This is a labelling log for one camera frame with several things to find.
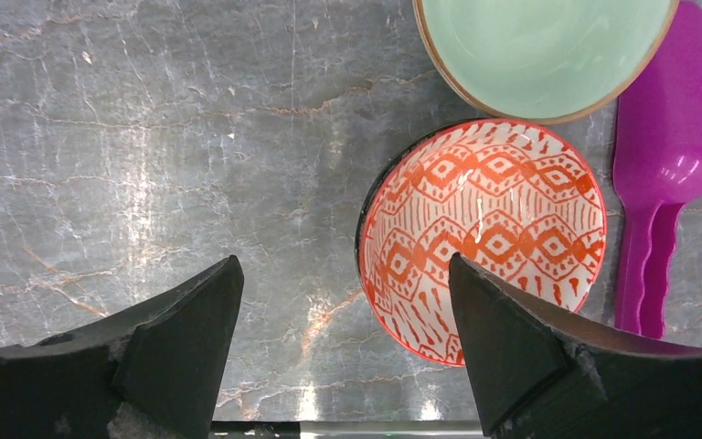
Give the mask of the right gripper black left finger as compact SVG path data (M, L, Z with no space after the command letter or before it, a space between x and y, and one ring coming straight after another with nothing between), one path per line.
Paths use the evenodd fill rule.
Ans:
M229 256L111 316L0 348L0 438L108 438L128 410L207 437L243 286Z

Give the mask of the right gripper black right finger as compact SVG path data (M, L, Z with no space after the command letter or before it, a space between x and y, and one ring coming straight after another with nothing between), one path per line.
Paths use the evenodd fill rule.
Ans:
M589 320L460 254L449 286L486 435L702 438L702 348Z

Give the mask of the blue white patterned bowl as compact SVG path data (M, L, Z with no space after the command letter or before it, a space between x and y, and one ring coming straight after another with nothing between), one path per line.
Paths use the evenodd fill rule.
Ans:
M570 142L533 123L462 120L416 140L379 173L356 225L356 268L394 340L461 367L449 292L455 253L576 312L599 277L606 234L601 188Z

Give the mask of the pale green ceramic bowl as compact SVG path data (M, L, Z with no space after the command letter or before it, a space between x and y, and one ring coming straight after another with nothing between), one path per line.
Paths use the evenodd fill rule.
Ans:
M445 82L473 107L540 124L617 98L660 47L678 3L432 0L413 4Z

